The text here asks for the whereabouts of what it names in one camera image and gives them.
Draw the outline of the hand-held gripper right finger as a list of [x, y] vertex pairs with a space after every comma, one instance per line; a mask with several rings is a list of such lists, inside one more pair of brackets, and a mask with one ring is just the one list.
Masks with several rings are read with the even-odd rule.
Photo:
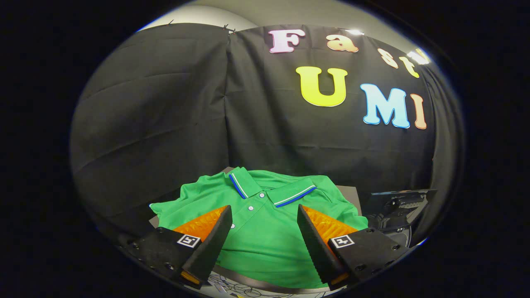
[[330, 290], [372, 279], [409, 252], [377, 229], [358, 230], [304, 205], [298, 207], [297, 224], [320, 281]]

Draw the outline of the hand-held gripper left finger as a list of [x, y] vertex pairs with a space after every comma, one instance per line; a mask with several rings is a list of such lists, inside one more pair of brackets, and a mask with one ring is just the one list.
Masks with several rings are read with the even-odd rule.
[[154, 228], [124, 238], [124, 251], [155, 275], [200, 290], [208, 279], [233, 224], [230, 205], [209, 211], [178, 228]]

